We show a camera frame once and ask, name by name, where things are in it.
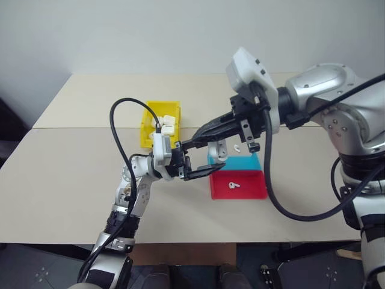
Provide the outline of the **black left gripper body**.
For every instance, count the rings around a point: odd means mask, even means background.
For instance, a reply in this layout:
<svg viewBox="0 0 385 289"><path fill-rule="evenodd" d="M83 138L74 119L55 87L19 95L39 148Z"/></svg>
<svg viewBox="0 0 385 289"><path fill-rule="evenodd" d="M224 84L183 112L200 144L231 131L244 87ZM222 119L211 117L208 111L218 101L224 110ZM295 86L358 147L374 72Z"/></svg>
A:
<svg viewBox="0 0 385 289"><path fill-rule="evenodd" d="M183 150L182 143L176 142L176 147L171 150L171 161L166 166L166 171L171 177L178 177L184 181L190 180L191 162L187 151Z"/></svg>

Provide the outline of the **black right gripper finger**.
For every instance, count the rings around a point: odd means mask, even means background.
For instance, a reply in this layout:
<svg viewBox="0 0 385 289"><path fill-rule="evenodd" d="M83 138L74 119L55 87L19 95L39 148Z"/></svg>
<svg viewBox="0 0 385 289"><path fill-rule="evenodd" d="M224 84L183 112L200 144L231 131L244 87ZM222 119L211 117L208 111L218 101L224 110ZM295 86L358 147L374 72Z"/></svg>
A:
<svg viewBox="0 0 385 289"><path fill-rule="evenodd" d="M220 117L216 117L216 118L212 119L211 121L209 121L208 123L204 124L203 126L205 126L205 125L218 126L218 125L222 125L222 124L237 124L240 127L239 121L236 120L236 118L232 112L226 113Z"/></svg>
<svg viewBox="0 0 385 289"><path fill-rule="evenodd" d="M240 132L240 127L237 124L222 124L202 126L192 136L194 143L207 143L212 141L219 141L225 138L237 135Z"/></svg>

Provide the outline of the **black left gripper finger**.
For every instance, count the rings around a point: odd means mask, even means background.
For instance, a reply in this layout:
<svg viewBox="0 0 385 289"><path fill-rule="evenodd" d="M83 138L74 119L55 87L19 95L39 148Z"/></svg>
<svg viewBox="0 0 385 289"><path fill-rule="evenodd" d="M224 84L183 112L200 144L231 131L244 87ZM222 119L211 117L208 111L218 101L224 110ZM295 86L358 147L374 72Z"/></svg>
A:
<svg viewBox="0 0 385 289"><path fill-rule="evenodd" d="M196 141L193 139L185 140L181 142L181 148L184 152L188 152L190 149L199 149L206 147L208 145L208 142L206 140L203 141Z"/></svg>
<svg viewBox="0 0 385 289"><path fill-rule="evenodd" d="M203 178L209 176L210 174L222 169L225 166L224 163L215 163L207 164L204 166L198 167L196 170L191 170L190 168L183 173L183 180L189 181L192 179Z"/></svg>

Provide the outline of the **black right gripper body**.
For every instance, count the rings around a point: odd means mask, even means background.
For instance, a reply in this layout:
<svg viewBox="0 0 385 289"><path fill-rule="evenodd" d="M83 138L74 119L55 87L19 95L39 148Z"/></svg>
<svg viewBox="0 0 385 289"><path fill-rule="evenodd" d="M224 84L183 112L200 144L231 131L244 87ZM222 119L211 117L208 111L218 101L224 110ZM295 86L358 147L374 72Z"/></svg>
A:
<svg viewBox="0 0 385 289"><path fill-rule="evenodd" d="M251 102L241 94L230 98L232 113L239 124L239 136L246 142L249 152L259 152L260 144L255 140L265 131L264 111L270 110L265 97L252 96Z"/></svg>

